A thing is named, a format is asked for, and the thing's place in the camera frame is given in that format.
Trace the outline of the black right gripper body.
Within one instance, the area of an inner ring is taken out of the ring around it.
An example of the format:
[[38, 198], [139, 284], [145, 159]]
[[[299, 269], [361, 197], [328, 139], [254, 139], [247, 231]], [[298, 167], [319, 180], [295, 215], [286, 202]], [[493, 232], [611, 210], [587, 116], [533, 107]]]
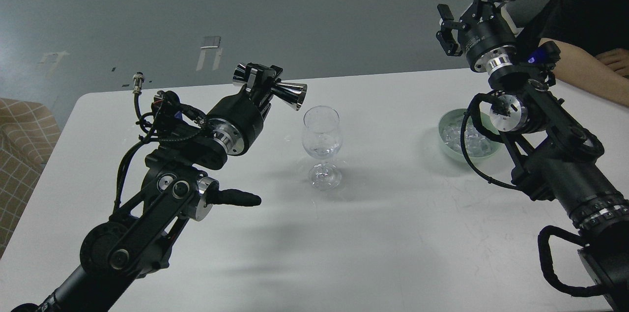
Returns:
[[472, 72], [494, 73], [515, 64], [516, 37], [504, 8], [494, 8], [486, 17], [467, 12], [457, 21], [462, 23], [457, 41]]

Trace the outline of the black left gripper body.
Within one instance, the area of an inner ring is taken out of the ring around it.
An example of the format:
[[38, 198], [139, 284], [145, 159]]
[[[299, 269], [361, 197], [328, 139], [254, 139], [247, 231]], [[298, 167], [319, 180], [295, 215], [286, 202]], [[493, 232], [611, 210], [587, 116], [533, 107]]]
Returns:
[[222, 98], [207, 113], [211, 124], [220, 122], [227, 126], [232, 139], [226, 150], [228, 155], [240, 156], [249, 151], [263, 130], [272, 99], [269, 92], [252, 92], [241, 86], [236, 94]]

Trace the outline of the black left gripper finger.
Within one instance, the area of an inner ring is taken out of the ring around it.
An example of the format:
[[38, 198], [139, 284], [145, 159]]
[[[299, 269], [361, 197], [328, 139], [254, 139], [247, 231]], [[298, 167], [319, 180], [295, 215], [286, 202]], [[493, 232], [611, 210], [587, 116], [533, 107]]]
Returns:
[[256, 106], [264, 106], [269, 102], [270, 89], [283, 73], [283, 68], [271, 65], [265, 66], [257, 63], [248, 63], [245, 66], [247, 79], [247, 91], [250, 100]]

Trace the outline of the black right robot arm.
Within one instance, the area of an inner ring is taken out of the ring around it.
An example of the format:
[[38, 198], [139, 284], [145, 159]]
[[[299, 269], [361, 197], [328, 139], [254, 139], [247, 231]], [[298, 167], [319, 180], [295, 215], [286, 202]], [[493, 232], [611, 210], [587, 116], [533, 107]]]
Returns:
[[[487, 73], [491, 91], [478, 93], [463, 114], [513, 161], [505, 184], [477, 171], [487, 182], [525, 193], [530, 200], [557, 199], [578, 234], [555, 226], [538, 235], [541, 270], [559, 292], [578, 298], [603, 296], [615, 312], [626, 312], [628, 298], [628, 200], [596, 167], [604, 154], [600, 140], [563, 109], [549, 90], [555, 85], [560, 49], [546, 42], [530, 56], [517, 51], [516, 37], [501, 8], [514, 0], [473, 0], [453, 17], [446, 4], [436, 39], [449, 56], [465, 55], [472, 72]], [[595, 285], [570, 286], [553, 270], [549, 240], [557, 236], [579, 245], [579, 256]]]

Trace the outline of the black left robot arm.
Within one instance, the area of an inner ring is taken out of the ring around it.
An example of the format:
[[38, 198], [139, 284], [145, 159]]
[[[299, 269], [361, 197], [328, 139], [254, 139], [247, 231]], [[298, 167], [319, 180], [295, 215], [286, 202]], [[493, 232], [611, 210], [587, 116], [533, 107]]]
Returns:
[[151, 111], [139, 116], [144, 137], [119, 165], [112, 213], [86, 235], [79, 267], [40, 305], [14, 310], [107, 312], [136, 279], [170, 265], [189, 220], [204, 219], [213, 205], [259, 205], [256, 194], [220, 189], [207, 171], [249, 150], [282, 72], [275, 65], [238, 65], [233, 79], [240, 90], [208, 113], [182, 103], [173, 91], [157, 92]]

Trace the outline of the person forearm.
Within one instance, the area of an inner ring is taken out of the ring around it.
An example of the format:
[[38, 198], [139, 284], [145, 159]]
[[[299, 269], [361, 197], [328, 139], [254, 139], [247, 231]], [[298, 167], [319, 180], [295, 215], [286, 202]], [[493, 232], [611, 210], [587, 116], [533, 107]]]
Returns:
[[560, 81], [575, 86], [595, 96], [629, 106], [629, 81], [582, 48], [553, 40], [560, 49], [560, 60], [554, 75]]

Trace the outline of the person hand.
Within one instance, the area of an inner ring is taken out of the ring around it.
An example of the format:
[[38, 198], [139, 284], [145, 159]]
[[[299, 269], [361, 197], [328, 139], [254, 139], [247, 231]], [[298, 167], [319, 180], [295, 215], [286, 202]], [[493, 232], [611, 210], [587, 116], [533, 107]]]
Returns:
[[623, 48], [616, 48], [608, 52], [600, 53], [595, 58], [622, 77], [629, 76], [629, 51]]

